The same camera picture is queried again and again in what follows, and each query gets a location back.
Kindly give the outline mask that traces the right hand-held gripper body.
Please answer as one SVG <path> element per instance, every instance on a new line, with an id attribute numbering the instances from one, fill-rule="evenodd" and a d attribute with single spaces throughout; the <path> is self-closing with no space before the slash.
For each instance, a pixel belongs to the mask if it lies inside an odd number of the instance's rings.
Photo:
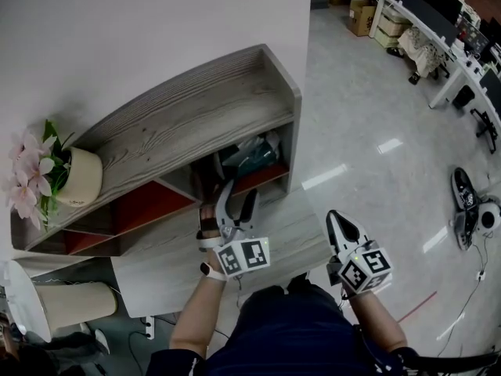
<path id="1" fill-rule="evenodd" d="M 349 291 L 361 294 L 379 287 L 391 275 L 393 265 L 385 249 L 370 240 L 333 256 L 326 271 L 331 286 L 345 283 Z"/>

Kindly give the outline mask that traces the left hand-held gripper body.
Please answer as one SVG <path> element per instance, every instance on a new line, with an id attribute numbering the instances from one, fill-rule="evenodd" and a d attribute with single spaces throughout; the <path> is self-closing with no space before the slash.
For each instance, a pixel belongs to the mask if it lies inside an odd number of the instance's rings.
<path id="1" fill-rule="evenodd" d="M 200 231 L 196 235 L 201 251 L 212 250 L 215 253 L 222 268 L 216 271 L 227 277 L 239 277 L 271 265 L 267 237 L 249 237 L 244 229 L 235 226 L 222 226 L 220 234 L 220 237 L 211 239 L 202 239 Z"/>

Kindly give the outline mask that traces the green and white packet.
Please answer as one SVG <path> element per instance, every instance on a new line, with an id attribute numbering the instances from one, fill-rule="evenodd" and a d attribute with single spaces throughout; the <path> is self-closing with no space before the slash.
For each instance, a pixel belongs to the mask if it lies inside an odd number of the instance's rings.
<path id="1" fill-rule="evenodd" d="M 280 159 L 280 138 L 275 131 L 227 146 L 214 155 L 214 167 L 223 179 L 240 179 Z"/>

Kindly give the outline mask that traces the person's right forearm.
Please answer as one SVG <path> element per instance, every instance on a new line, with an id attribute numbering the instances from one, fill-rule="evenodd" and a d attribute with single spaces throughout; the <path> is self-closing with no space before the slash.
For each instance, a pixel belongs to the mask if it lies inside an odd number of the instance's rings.
<path id="1" fill-rule="evenodd" d="M 381 349 L 392 353 L 408 346 L 403 329 L 372 291 L 353 295 L 349 302 L 363 334 Z"/>

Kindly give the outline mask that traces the person's left forearm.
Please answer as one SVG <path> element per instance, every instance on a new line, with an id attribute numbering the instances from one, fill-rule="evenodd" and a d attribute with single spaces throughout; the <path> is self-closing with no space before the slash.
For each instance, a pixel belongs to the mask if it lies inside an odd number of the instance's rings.
<path id="1" fill-rule="evenodd" d="M 171 334 L 170 349 L 184 349 L 206 358 L 226 282 L 202 276 Z"/>

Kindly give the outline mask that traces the grey wooden desk with hutch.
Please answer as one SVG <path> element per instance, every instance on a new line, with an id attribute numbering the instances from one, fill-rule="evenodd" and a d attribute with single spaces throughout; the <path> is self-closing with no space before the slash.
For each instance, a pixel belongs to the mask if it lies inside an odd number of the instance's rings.
<path id="1" fill-rule="evenodd" d="M 199 278 L 196 206 L 215 178 L 216 154 L 269 131 L 279 160 L 240 179 L 231 206 L 257 189 L 254 229 L 269 239 L 270 267 L 232 282 L 231 295 L 287 282 L 325 262 L 330 249 L 306 193 L 292 183 L 301 90 L 266 45 L 176 76 L 126 103 L 75 142 L 103 163 L 103 184 L 83 208 L 61 206 L 49 228 L 13 215 L 12 246 L 25 266 L 110 258 L 132 317 L 178 312 Z"/>

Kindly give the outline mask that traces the long white office desk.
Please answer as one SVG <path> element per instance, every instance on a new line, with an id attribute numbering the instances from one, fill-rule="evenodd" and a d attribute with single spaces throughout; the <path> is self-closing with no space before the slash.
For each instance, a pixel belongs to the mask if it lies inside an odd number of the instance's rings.
<path id="1" fill-rule="evenodd" d="M 418 27 L 421 32 L 424 33 L 430 40 L 432 40 L 437 47 L 442 49 L 450 58 L 450 60 L 456 65 L 456 69 L 451 73 L 447 82 L 437 92 L 435 97 L 429 102 L 428 106 L 431 109 L 434 109 L 439 103 L 442 103 L 442 101 L 452 96 L 452 89 L 456 84 L 458 84 L 459 82 L 467 83 L 473 88 L 476 97 L 480 97 L 485 102 L 485 106 L 488 108 L 488 115 L 492 122 L 494 122 L 501 128 L 501 117 L 499 116 L 499 112 L 491 104 L 489 98 L 485 95 L 486 90 L 482 89 L 479 83 L 485 73 L 480 72 L 476 74 L 474 72 L 476 69 L 479 70 L 481 68 L 478 61 L 473 57 L 468 57 L 463 54 L 460 49 L 455 46 L 455 42 L 451 47 L 448 47 L 444 42 L 437 38 L 437 35 L 433 31 L 431 31 L 416 17 L 414 17 L 410 11 L 400 6 L 395 0 L 378 0 L 377 9 L 375 12 L 372 27 L 369 32 L 369 36 L 372 38 L 375 35 L 377 23 L 379 22 L 385 3 L 392 5 L 414 26 Z"/>

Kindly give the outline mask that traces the person's left hand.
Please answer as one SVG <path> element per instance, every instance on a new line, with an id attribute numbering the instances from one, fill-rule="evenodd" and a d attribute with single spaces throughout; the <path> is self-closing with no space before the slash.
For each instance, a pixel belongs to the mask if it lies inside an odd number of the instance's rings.
<path id="1" fill-rule="evenodd" d="M 211 239 L 221 236 L 215 214 L 215 207 L 213 205 L 203 205 L 200 207 L 199 225 L 202 239 Z"/>

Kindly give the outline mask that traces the white wristwatch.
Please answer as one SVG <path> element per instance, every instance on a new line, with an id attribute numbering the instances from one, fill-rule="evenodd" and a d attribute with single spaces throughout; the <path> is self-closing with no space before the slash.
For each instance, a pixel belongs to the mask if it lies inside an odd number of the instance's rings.
<path id="1" fill-rule="evenodd" d="M 213 280 L 218 280 L 221 282 L 227 282 L 228 277 L 224 273 L 220 273 L 216 271 L 209 263 L 202 262 L 200 264 L 200 271 L 206 278 L 210 278 Z"/>

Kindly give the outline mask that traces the person's black shoe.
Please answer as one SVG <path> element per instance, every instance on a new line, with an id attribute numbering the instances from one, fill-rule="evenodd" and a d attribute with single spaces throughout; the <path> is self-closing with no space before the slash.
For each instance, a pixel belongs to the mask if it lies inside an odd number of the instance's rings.
<path id="1" fill-rule="evenodd" d="M 294 277 L 290 281 L 290 283 L 287 285 L 287 290 L 288 291 L 301 290 L 307 288 L 310 285 L 311 283 L 308 279 L 308 273 L 302 273 L 301 275 Z"/>

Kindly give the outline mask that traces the person's dark clothing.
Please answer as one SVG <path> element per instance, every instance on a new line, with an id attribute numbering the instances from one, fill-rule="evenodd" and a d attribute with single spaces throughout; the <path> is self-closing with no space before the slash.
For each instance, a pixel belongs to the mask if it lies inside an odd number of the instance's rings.
<path id="1" fill-rule="evenodd" d="M 168 347 L 151 356 L 146 376 L 403 376 L 403 356 L 413 352 L 381 349 L 315 284 L 271 286 L 245 301 L 216 353 Z"/>

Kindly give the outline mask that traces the black and white floor device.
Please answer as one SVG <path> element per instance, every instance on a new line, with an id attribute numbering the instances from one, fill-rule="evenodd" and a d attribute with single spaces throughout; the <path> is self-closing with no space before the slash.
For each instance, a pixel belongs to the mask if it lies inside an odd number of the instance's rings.
<path id="1" fill-rule="evenodd" d="M 473 244 L 473 234 L 478 224 L 478 195 L 469 176 L 461 167 L 452 172 L 451 185 L 456 200 L 453 229 L 460 249 L 467 251 Z"/>

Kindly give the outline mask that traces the black bar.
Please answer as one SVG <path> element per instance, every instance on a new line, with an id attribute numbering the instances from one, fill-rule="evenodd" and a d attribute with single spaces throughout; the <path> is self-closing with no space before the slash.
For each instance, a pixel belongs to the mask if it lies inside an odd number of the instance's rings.
<path id="1" fill-rule="evenodd" d="M 500 357 L 501 351 L 486 353 L 478 356 L 445 358 L 411 355 L 407 356 L 403 360 L 403 364 L 405 367 L 415 371 L 456 374 L 490 367 L 496 364 Z"/>

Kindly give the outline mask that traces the cream pot with pink flowers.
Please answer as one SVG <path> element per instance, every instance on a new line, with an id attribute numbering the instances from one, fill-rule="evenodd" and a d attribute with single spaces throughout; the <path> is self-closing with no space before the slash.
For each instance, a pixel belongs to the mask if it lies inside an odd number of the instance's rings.
<path id="1" fill-rule="evenodd" d="M 47 230 L 59 205 L 82 208 L 97 199 L 103 184 L 103 163 L 97 154 L 61 140 L 46 120 L 40 137 L 30 131 L 13 135 L 9 151 L 11 175 L 0 181 L 5 205 L 36 230 Z"/>

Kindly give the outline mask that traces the black office chair base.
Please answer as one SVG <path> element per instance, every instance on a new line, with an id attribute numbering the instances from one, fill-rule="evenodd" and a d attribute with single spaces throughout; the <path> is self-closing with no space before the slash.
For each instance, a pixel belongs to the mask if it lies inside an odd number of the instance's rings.
<path id="1" fill-rule="evenodd" d="M 488 134 L 488 140 L 490 141 L 489 152 L 494 154 L 497 151 L 496 141 L 498 139 L 498 132 L 494 123 L 491 121 L 489 115 L 486 111 L 480 112 L 476 108 L 470 110 L 470 114 L 478 120 L 478 124 L 481 125 L 479 131 L 476 132 L 476 137 L 480 138 L 484 134 Z"/>

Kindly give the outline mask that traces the black trash bin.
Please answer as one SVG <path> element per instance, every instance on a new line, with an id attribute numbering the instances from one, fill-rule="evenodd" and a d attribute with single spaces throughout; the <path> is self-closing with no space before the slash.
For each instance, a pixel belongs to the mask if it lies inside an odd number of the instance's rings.
<path id="1" fill-rule="evenodd" d="M 473 90 L 468 86 L 463 86 L 452 101 L 452 105 L 458 109 L 463 109 L 469 102 L 475 98 Z"/>

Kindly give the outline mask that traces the chair with floral cover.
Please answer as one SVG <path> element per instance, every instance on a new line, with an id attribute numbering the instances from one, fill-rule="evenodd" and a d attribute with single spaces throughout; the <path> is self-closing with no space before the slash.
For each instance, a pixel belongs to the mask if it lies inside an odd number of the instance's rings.
<path id="1" fill-rule="evenodd" d="M 417 27 L 406 29 L 398 39 L 398 49 L 416 64 L 416 72 L 426 78 L 445 62 L 445 52 Z"/>

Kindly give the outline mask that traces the beige storage boxes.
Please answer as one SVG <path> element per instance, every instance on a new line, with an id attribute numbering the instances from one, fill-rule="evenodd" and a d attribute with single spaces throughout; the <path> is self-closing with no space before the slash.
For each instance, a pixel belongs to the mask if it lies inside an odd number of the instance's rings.
<path id="1" fill-rule="evenodd" d="M 411 26 L 409 22 L 394 22 L 392 18 L 382 14 L 374 38 L 385 49 L 397 47 L 398 39 Z"/>

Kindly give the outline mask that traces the large cardboard box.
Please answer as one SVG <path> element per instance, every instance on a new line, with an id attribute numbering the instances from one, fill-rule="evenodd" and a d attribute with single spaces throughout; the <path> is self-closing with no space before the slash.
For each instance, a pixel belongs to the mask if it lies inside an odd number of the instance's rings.
<path id="1" fill-rule="evenodd" d="M 369 0 L 351 0 L 348 29 L 357 37 L 368 36 L 376 8 Z"/>

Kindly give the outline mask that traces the laptop with stickers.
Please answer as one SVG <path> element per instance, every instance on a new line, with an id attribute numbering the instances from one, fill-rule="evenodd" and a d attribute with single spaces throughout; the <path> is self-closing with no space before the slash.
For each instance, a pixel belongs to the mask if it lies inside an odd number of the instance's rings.
<path id="1" fill-rule="evenodd" d="M 461 17 L 459 24 L 458 39 L 468 51 L 481 55 L 488 45 L 488 39 L 466 18 Z"/>

